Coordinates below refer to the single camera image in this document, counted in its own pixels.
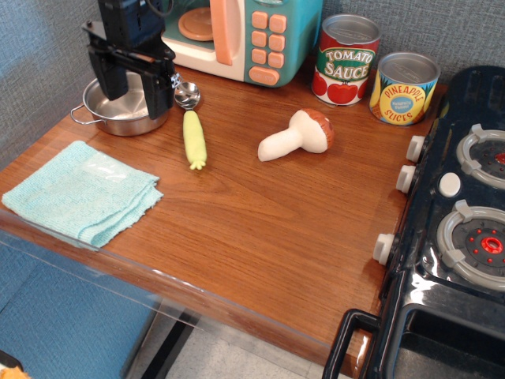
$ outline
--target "stove knob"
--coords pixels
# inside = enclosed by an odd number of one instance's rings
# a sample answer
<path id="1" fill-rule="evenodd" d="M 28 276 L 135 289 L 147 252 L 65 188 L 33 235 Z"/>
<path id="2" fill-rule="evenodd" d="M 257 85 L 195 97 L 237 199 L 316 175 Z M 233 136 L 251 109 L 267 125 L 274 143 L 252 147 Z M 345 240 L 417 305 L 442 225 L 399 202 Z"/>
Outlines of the stove knob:
<path id="1" fill-rule="evenodd" d="M 395 235 L 379 235 L 379 237 L 377 237 L 376 247 L 373 249 L 373 259 L 385 266 L 389 254 L 391 253 L 394 240 Z"/>
<path id="2" fill-rule="evenodd" d="M 407 150 L 407 159 L 414 163 L 417 163 L 421 151 L 423 149 L 423 144 L 425 143 L 425 138 L 422 136 L 412 136 L 410 140 L 409 149 Z"/>
<path id="3" fill-rule="evenodd" d="M 416 171 L 415 166 L 403 166 L 400 170 L 400 175 L 396 181 L 396 189 L 403 193 L 408 193 L 412 184 L 413 174 Z"/>
<path id="4" fill-rule="evenodd" d="M 439 191 L 445 197 L 454 197 L 461 189 L 461 179 L 454 172 L 447 172 L 439 182 Z"/>

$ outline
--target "orange button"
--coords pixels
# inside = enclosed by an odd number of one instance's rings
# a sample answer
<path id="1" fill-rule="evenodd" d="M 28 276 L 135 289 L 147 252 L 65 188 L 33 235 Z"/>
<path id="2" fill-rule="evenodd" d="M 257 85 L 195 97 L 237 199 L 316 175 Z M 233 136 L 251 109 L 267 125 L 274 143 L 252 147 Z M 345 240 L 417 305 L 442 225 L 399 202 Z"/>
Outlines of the orange button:
<path id="1" fill-rule="evenodd" d="M 252 49 L 251 59 L 258 65 L 264 65 L 267 62 L 267 52 L 261 49 Z"/>
<path id="2" fill-rule="evenodd" d="M 272 34 L 268 39 L 268 47 L 274 51 L 283 51 L 284 47 L 286 47 L 286 37 Z"/>
<path id="3" fill-rule="evenodd" d="M 276 69 L 281 69 L 284 66 L 284 54 L 270 53 L 268 55 L 268 65 Z"/>
<path id="4" fill-rule="evenodd" d="M 252 12 L 252 26 L 258 29 L 266 29 L 268 26 L 268 14 L 265 12 Z"/>
<path id="5" fill-rule="evenodd" d="M 274 69 L 266 69 L 258 66 L 254 66 L 249 70 L 249 77 L 256 83 L 265 85 L 276 85 L 280 79 L 279 73 Z"/>
<path id="6" fill-rule="evenodd" d="M 287 17 L 282 14 L 274 14 L 270 17 L 270 30 L 274 33 L 284 33 L 287 28 Z"/>
<path id="7" fill-rule="evenodd" d="M 251 35 L 251 42 L 254 46 L 265 47 L 267 46 L 267 33 L 258 32 L 255 30 Z"/>

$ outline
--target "folded cloth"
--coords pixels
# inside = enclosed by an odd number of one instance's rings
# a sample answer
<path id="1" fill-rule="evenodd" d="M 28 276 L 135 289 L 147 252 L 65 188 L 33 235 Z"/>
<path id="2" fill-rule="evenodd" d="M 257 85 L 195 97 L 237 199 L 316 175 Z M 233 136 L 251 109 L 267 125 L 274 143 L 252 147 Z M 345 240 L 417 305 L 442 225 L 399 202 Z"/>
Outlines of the folded cloth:
<path id="1" fill-rule="evenodd" d="M 4 193 L 2 203 L 27 221 L 102 247 L 161 199 L 158 180 L 76 141 Z"/>

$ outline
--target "red burner light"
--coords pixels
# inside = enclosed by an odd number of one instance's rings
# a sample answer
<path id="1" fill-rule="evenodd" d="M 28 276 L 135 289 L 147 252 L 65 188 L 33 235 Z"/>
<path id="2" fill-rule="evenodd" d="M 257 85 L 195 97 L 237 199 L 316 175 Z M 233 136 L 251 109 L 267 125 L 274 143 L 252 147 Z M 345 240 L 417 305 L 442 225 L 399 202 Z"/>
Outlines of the red burner light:
<path id="1" fill-rule="evenodd" d="M 503 243 L 494 237 L 483 238 L 481 245 L 490 254 L 500 254 L 503 252 Z"/>
<path id="2" fill-rule="evenodd" d="M 505 152 L 495 155 L 496 162 L 499 164 L 505 164 Z"/>

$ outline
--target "metal scoop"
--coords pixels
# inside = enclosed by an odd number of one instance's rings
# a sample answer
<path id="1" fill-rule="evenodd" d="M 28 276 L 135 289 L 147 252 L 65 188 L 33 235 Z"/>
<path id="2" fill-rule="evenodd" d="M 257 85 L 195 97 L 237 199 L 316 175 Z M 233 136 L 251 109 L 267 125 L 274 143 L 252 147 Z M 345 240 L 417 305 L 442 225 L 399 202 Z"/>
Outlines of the metal scoop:
<path id="1" fill-rule="evenodd" d="M 201 170 L 207 162 L 207 149 L 204 130 L 198 114 L 193 110 L 200 102 L 200 90 L 196 84 L 185 81 L 176 87 L 174 98 L 180 107 L 186 109 L 182 123 L 182 135 L 186 158 L 190 164 L 189 168 Z"/>

